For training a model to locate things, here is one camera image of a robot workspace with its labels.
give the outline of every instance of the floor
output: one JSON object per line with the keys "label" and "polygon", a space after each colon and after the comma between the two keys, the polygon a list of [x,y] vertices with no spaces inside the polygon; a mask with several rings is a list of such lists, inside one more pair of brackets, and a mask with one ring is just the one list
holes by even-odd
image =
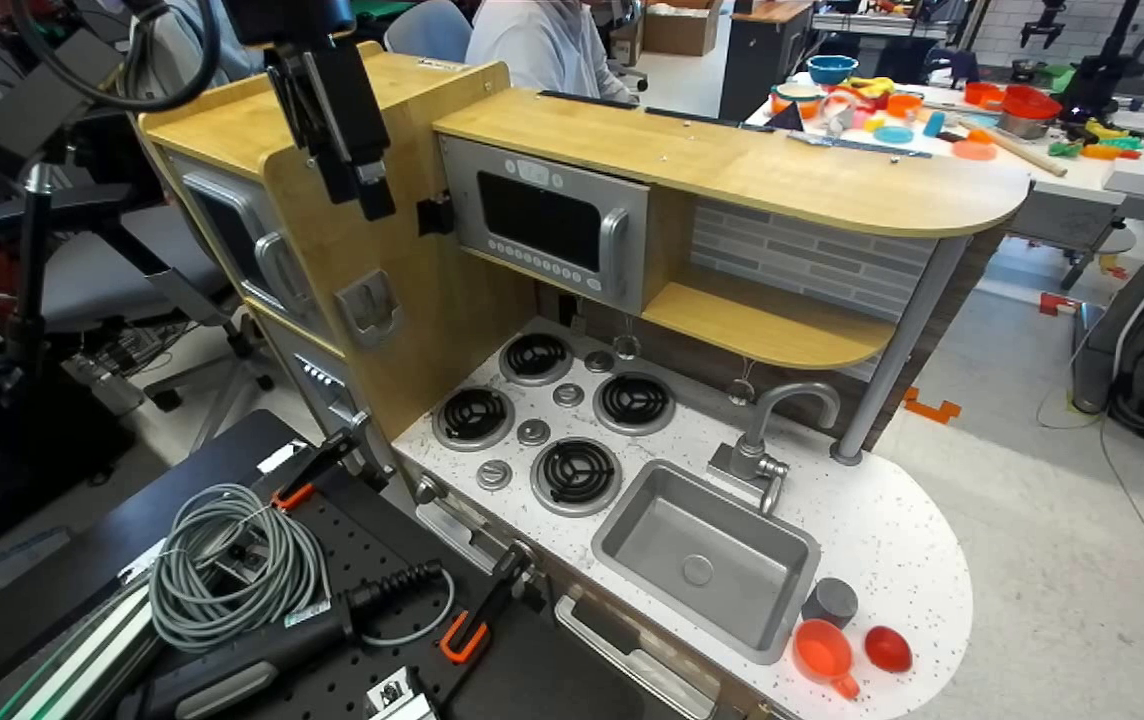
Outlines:
{"label": "floor", "polygon": [[[652,91],[690,110],[708,110],[715,91],[700,85],[684,97],[679,76],[722,76],[713,63],[643,54]],[[1069,314],[1028,305],[1061,266],[1056,253],[1009,241],[920,374],[920,395],[956,400],[959,414],[932,423],[900,410],[878,449],[935,497],[977,582],[972,651],[920,713],[930,720],[1144,717],[1144,438],[1065,403]],[[1104,300],[1117,283],[1088,266],[1076,296]],[[203,351],[221,351],[221,336],[188,336],[153,373]],[[159,461],[188,454],[224,384],[224,366],[211,366],[192,378],[181,410],[131,410],[144,449],[105,487],[80,487],[30,528],[73,528],[150,478]],[[284,384],[256,400],[314,433]]]}

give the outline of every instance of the cardboard box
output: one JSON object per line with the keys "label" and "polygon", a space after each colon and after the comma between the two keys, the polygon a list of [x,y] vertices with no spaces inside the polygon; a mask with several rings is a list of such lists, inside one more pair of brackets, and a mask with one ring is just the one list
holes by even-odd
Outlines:
{"label": "cardboard box", "polygon": [[705,54],[715,49],[715,0],[650,0],[643,51]]}

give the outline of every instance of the gray sink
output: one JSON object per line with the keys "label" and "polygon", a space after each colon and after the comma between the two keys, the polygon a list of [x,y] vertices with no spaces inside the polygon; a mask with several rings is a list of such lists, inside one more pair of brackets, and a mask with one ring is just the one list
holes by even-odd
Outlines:
{"label": "gray sink", "polygon": [[808,532],[662,461],[612,506],[598,551],[761,665],[782,659],[822,559]]}

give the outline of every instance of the black stove burner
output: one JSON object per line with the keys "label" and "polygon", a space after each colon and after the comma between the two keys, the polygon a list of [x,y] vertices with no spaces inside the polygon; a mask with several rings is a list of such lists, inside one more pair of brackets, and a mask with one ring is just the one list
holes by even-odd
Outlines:
{"label": "black stove burner", "polygon": [[572,351],[560,336],[530,333],[504,349],[504,373],[514,378],[556,378],[572,362]]}
{"label": "black stove burner", "polygon": [[493,387],[459,387],[435,414],[435,433],[454,449],[485,449],[495,444],[514,423],[508,395]]}
{"label": "black stove burner", "polygon": [[676,400],[652,374],[612,374],[598,395],[598,410],[616,433],[657,433]]}
{"label": "black stove burner", "polygon": [[620,484],[612,451],[591,438],[560,438],[537,464],[549,501],[565,506],[591,506]]}

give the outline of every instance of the play kitchen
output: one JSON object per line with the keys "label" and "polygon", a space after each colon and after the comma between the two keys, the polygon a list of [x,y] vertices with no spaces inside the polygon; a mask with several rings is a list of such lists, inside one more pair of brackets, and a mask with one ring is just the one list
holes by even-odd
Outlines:
{"label": "play kitchen", "polygon": [[306,392],[320,423],[363,408],[370,470],[485,569],[532,546],[551,614],[679,717],[930,704],[968,646],[968,559],[869,449],[1026,174],[532,97],[504,69],[363,63],[384,219],[330,201],[263,80],[144,118],[224,272],[234,235],[181,167],[270,195],[325,327],[243,305],[294,338],[290,373],[330,366]]}

